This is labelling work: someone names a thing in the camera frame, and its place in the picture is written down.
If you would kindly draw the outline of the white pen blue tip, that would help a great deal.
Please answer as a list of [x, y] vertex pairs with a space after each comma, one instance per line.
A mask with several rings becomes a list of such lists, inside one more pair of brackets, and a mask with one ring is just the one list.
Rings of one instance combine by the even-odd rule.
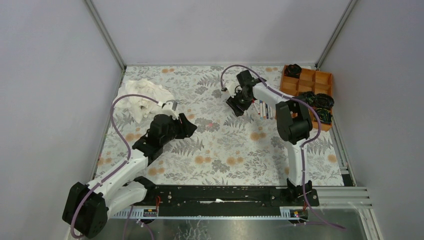
[[264, 120], [263, 115], [262, 115], [262, 105], [261, 105], [262, 102], [263, 101], [261, 101], [261, 100], [259, 101], [259, 110], [260, 110], [260, 117], [261, 117], [262, 120]]

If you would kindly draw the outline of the white pen orange tip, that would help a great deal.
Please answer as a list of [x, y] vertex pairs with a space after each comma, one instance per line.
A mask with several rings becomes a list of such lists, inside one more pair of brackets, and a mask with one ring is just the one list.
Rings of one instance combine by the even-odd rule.
[[262, 118], [266, 120], [268, 118], [268, 114], [267, 114], [266, 104], [264, 102], [261, 103], [261, 110], [262, 110]]

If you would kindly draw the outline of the purple pen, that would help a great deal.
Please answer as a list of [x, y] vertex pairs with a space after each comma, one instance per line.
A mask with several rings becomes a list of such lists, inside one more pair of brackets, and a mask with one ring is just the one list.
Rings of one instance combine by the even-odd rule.
[[269, 110], [268, 110], [268, 105], [266, 103], [264, 104], [264, 110], [263, 111], [264, 111], [266, 119], [269, 119]]

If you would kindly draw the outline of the white pen grey cap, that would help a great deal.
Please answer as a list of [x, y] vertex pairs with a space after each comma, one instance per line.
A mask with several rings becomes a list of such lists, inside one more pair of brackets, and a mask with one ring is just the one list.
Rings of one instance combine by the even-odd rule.
[[267, 106], [267, 114], [270, 120], [273, 120], [273, 111], [270, 105]]

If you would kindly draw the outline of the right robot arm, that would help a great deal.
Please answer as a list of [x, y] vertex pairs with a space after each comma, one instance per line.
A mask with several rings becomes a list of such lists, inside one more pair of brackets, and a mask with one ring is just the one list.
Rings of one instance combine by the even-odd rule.
[[251, 106], [254, 100], [274, 107], [276, 127], [287, 150], [289, 174], [287, 177], [287, 201], [293, 206], [310, 207], [313, 196], [311, 180], [307, 177], [306, 144], [313, 141], [310, 132], [313, 123], [309, 111], [311, 107], [299, 96], [285, 94], [270, 86], [262, 77], [252, 77], [252, 71], [244, 70], [237, 74], [236, 82], [221, 83], [221, 91], [228, 92], [226, 103], [239, 117]]

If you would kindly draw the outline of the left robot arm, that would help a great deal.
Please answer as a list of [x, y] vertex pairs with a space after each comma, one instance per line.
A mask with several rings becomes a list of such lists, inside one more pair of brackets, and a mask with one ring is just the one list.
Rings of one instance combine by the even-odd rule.
[[197, 128], [183, 113], [176, 119], [157, 114], [146, 134], [131, 147], [129, 158], [86, 184], [75, 183], [69, 190], [62, 213], [62, 220], [79, 232], [73, 237], [91, 239], [102, 231], [111, 217], [126, 207], [138, 202], [144, 206], [152, 204], [155, 192], [135, 181], [137, 174], [163, 153], [166, 144], [190, 138]]

